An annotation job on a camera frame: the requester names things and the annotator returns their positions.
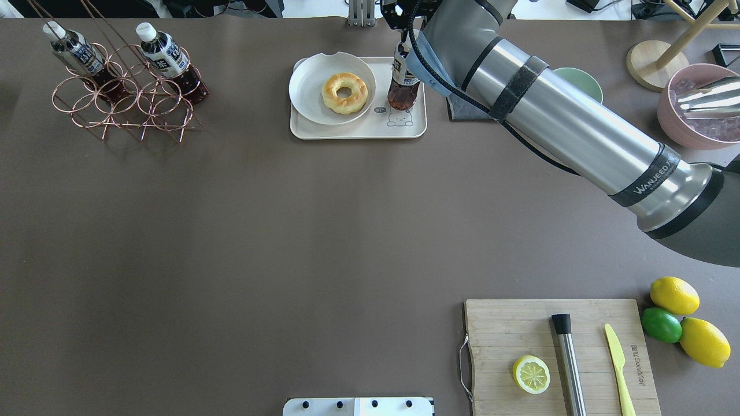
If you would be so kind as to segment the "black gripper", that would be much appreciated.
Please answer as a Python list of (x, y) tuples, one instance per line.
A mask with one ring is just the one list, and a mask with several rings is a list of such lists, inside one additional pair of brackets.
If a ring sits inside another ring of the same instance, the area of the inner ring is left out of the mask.
[(439, 5), (440, 1), (382, 1), (382, 16), (391, 29), (409, 29), (412, 19), (431, 18)]

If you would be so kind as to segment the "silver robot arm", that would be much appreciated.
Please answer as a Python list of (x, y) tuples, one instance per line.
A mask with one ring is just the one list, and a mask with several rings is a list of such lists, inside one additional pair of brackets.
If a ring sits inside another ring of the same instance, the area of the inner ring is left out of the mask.
[(383, 1), (412, 44), (412, 73), (518, 130), (631, 210), (651, 239), (687, 257), (739, 264), (738, 160), (679, 153), (576, 89), (498, 34), (515, 1)]

